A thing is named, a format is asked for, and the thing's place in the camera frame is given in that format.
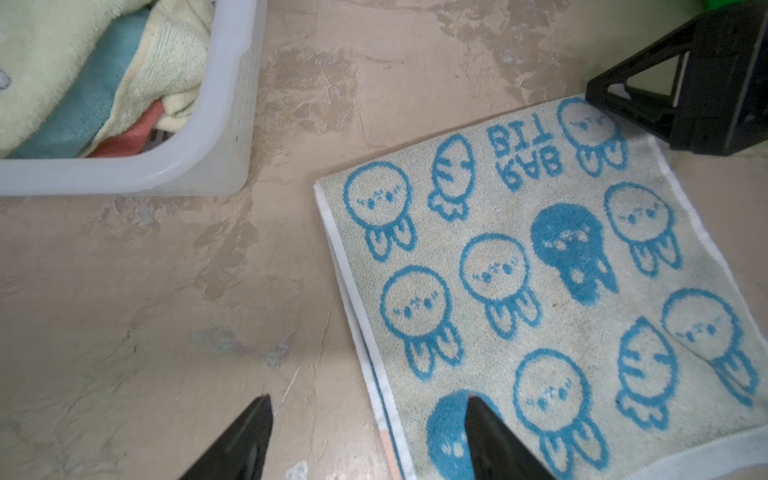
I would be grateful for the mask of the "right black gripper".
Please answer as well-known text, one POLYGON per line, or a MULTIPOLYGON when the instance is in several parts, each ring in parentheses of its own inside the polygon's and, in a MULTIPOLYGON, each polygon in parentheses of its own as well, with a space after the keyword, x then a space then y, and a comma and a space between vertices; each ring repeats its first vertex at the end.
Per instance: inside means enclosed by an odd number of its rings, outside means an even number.
POLYGON ((585 98, 673 150, 729 156, 767 140, 767 3, 702 14, 587 84, 585 98))

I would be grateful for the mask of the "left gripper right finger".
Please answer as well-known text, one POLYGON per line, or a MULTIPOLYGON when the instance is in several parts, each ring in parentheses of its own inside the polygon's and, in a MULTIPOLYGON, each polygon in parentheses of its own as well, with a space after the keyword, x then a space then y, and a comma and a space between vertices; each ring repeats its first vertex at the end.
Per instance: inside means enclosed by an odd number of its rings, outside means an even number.
POLYGON ((556 479, 478 395, 468 397, 464 428, 476 479, 556 479))

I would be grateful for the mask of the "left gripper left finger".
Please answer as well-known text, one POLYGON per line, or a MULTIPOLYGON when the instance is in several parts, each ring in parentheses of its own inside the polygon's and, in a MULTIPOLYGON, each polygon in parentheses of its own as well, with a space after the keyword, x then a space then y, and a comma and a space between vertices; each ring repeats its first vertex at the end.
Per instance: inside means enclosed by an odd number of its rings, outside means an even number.
POLYGON ((271 397, 254 399, 181 480, 259 480, 273 428, 271 397))

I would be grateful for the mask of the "blue bunny pattern towel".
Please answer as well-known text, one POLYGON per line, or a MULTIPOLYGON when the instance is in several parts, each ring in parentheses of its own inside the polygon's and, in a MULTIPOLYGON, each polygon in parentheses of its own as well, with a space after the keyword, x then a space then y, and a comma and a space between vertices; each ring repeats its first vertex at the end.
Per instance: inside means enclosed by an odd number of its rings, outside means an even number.
POLYGON ((314 186, 397 479, 470 479, 484 401, 558 479, 767 460, 767 343, 656 140, 580 96, 314 186))

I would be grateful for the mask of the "red pink towel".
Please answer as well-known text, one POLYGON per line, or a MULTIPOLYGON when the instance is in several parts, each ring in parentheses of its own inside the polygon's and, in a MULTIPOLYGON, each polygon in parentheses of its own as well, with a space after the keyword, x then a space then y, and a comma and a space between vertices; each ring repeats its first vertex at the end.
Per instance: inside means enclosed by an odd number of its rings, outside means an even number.
POLYGON ((126 131, 107 138, 88 155, 89 158, 115 158, 139 154, 155 124, 165 113, 162 101, 155 100, 139 119, 126 131))

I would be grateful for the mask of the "pale green teal towel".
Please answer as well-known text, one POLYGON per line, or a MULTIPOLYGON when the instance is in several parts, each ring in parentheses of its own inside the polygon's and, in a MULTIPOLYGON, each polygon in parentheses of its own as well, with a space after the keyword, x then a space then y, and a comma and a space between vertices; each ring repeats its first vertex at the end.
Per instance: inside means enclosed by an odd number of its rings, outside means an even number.
POLYGON ((157 99, 178 132, 207 63, 212 1, 4 1, 1 157, 88 156, 157 99))

